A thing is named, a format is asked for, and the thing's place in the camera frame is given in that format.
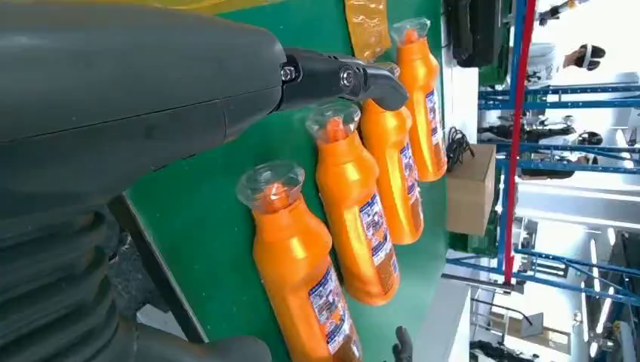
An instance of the plastic bottle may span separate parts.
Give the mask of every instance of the plastic bottle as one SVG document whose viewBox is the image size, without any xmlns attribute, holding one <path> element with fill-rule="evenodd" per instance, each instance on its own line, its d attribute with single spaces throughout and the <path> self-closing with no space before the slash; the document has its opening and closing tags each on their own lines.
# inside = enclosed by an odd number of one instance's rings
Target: plastic bottle
<svg viewBox="0 0 640 362">
<path fill-rule="evenodd" d="M 300 193 L 301 168 L 274 161 L 248 171 L 238 198 L 256 222 L 254 260 L 295 362 L 362 362 L 362 347 L 329 257 L 331 236 Z"/>
<path fill-rule="evenodd" d="M 399 79 L 409 93 L 407 109 L 414 120 L 409 138 L 418 180 L 422 182 L 436 181 L 447 170 L 440 103 L 435 89 L 439 65 L 429 50 L 427 30 L 429 21 L 415 18 L 394 24 L 391 31 L 398 45 Z"/>
<path fill-rule="evenodd" d="M 318 144 L 315 179 L 346 291 L 382 305 L 398 289 L 400 274 L 376 188 L 378 167 L 355 130 L 359 119 L 353 104 L 334 103 L 318 107 L 306 125 Z"/>
<path fill-rule="evenodd" d="M 393 63 L 380 64 L 398 76 Z M 417 169 L 409 143 L 411 114 L 402 107 L 386 111 L 366 100 L 360 129 L 367 150 L 374 156 L 380 175 L 377 188 L 394 244 L 412 244 L 424 227 Z"/>
</svg>

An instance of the bottle label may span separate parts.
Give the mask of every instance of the bottle label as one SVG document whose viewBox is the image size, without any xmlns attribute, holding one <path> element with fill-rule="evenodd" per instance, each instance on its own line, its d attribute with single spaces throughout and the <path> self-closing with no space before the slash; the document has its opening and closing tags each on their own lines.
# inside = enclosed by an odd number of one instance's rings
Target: bottle label
<svg viewBox="0 0 640 362">
<path fill-rule="evenodd" d="M 431 142 L 435 145 L 440 143 L 442 136 L 440 135 L 440 111 L 438 102 L 438 92 L 430 91 L 426 95 L 426 110 L 429 113 L 429 121 L 431 121 Z"/>
<path fill-rule="evenodd" d="M 327 337 L 327 347 L 334 354 L 349 334 L 351 317 L 333 265 L 329 266 L 322 279 L 309 290 L 309 298 Z"/>
<path fill-rule="evenodd" d="M 418 169 L 414 161 L 414 155 L 411 152 L 409 142 L 405 143 L 405 147 L 400 150 L 400 159 L 402 160 L 402 168 L 405 171 L 405 181 L 407 183 L 407 194 L 409 200 L 414 202 L 418 197 Z"/>
<path fill-rule="evenodd" d="M 367 239 L 371 242 L 374 263 L 378 266 L 391 251 L 392 242 L 389 237 L 389 229 L 386 226 L 380 196 L 377 192 L 360 207 L 360 217 Z"/>
</svg>

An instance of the red metal bar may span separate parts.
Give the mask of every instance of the red metal bar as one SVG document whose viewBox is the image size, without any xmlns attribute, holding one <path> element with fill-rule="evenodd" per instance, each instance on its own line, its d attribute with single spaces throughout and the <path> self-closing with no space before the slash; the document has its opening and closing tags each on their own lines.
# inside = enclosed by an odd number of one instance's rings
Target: red metal bar
<svg viewBox="0 0 640 362">
<path fill-rule="evenodd" d="M 505 179 L 506 230 L 504 246 L 504 282 L 506 284 L 511 284 L 511 277 L 513 275 L 512 225 L 515 210 L 515 172 L 518 168 L 518 155 L 520 153 L 520 124 L 522 120 L 522 111 L 525 106 L 525 79 L 527 77 L 529 47 L 531 46 L 531 35 L 534 32 L 535 18 L 536 0 L 527 0 L 525 29 L 522 32 L 522 48 L 520 52 L 520 64 L 518 65 L 518 79 L 515 84 L 515 109 L 513 110 L 513 135 L 511 140 L 511 155 L 509 156 L 509 175 Z"/>
</svg>

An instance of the blue steel frame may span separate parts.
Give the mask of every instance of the blue steel frame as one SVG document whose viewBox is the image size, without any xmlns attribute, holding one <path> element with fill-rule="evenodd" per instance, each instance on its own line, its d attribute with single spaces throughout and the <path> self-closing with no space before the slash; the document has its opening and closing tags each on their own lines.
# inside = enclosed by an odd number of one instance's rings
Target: blue steel frame
<svg viewBox="0 0 640 362">
<path fill-rule="evenodd" d="M 512 51 L 512 67 L 511 67 L 511 87 L 509 90 L 481 90 L 478 92 L 478 109 L 514 109 L 516 85 L 517 85 L 517 72 L 520 64 L 520 53 L 522 49 L 523 29 L 525 22 L 525 5 L 526 0 L 515 0 L 515 38 Z M 623 99 L 615 100 L 592 100 L 592 101 L 562 101 L 563 95 L 569 94 L 606 94 L 606 93 L 621 93 L 621 92 L 638 92 L 638 95 L 632 97 L 626 97 Z M 558 95 L 558 101 L 547 102 L 546 99 L 537 102 L 525 102 L 525 109 L 566 109 L 566 108 L 620 108 L 620 107 L 640 107 L 640 85 L 620 83 L 620 84 L 590 84 L 581 86 L 567 86 L 567 87 L 545 87 L 540 89 L 525 90 L 525 96 L 548 96 Z M 497 167 L 503 168 L 503 175 L 509 175 L 509 159 L 511 157 L 518 157 L 518 155 L 510 154 L 511 143 L 496 143 L 498 152 L 505 152 L 506 158 L 497 160 Z M 518 160 L 518 167 L 520 168 L 533 168 L 533 169 L 545 169 L 545 170 L 573 170 L 573 171 L 592 171 L 592 172 L 606 172 L 606 173 L 640 173 L 640 160 L 633 158 L 633 155 L 640 153 L 640 149 L 633 147 L 607 147 L 607 146 L 560 146 L 560 145 L 540 145 L 540 144 L 519 144 L 520 152 L 539 152 L 545 151 L 547 153 L 553 153 L 554 151 L 569 151 L 569 152 L 584 152 L 591 155 L 597 155 L 599 157 L 613 158 L 621 161 L 632 161 L 634 163 L 633 168 L 627 167 L 604 167 L 599 165 L 586 165 L 575 163 L 560 163 L 551 161 L 526 161 Z M 631 158 L 619 155 L 620 153 L 629 153 Z M 488 256 L 473 255 L 464 256 L 460 258 L 447 258 L 447 263 L 452 265 L 463 266 L 466 268 L 473 268 L 482 272 L 489 272 L 491 274 L 513 276 L 516 279 L 523 281 L 530 281 L 539 284 L 549 285 L 551 287 L 562 288 L 566 290 L 573 290 L 579 293 L 585 293 L 590 296 L 598 298 L 611 298 L 612 301 L 626 303 L 628 305 L 640 306 L 640 296 L 631 293 L 628 289 L 629 283 L 627 278 L 640 278 L 640 271 L 632 268 L 624 268 L 615 265 L 608 265 L 604 263 L 592 264 L 591 262 L 584 262 L 577 259 L 571 259 L 564 256 L 557 256 L 548 253 L 541 253 L 536 250 L 529 249 L 515 249 L 514 254 L 526 256 L 533 259 L 533 268 L 531 271 L 513 272 L 505 270 L 506 259 L 512 256 L 506 255 L 506 250 L 510 249 L 506 247 L 506 214 L 507 210 L 507 183 L 509 181 L 505 179 L 505 187 L 503 189 L 502 197 L 502 210 L 500 214 L 500 231 L 498 236 L 498 254 L 497 254 L 497 266 L 485 266 L 474 263 L 477 259 L 489 258 Z M 618 273 L 622 285 L 612 283 L 604 278 L 598 277 L 602 284 L 614 288 L 614 294 L 609 294 L 602 291 L 597 291 L 593 288 L 582 288 L 573 284 L 553 280 L 550 278 L 543 278 L 537 273 L 537 261 L 539 259 L 548 260 L 551 262 L 561 263 L 567 268 L 575 269 L 581 273 L 584 273 L 588 278 L 596 279 L 595 275 L 591 272 L 593 268 L 598 270 Z"/>
<path fill-rule="evenodd" d="M 610 100 L 574 100 L 563 101 L 562 96 L 573 94 L 611 94 L 637 92 L 630 97 Z M 478 109 L 513 109 L 510 90 L 480 90 L 478 92 Z M 547 101 L 546 97 L 540 101 L 525 102 L 525 109 L 576 109 L 576 108 L 629 108 L 640 107 L 640 85 L 619 84 L 585 84 L 579 86 L 544 87 L 525 90 L 525 97 L 557 95 L 557 101 Z"/>
</svg>

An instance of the metal bolt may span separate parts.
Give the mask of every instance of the metal bolt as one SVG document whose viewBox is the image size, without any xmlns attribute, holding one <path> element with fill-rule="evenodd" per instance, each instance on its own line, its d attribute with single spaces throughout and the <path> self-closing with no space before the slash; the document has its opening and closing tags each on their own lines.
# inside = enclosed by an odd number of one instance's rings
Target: metal bolt
<svg viewBox="0 0 640 362">
<path fill-rule="evenodd" d="M 340 83 L 345 87 L 353 85 L 353 69 L 343 68 L 340 70 Z"/>
<path fill-rule="evenodd" d="M 296 69 L 293 66 L 283 66 L 280 71 L 282 81 L 293 81 L 296 78 Z"/>
</svg>

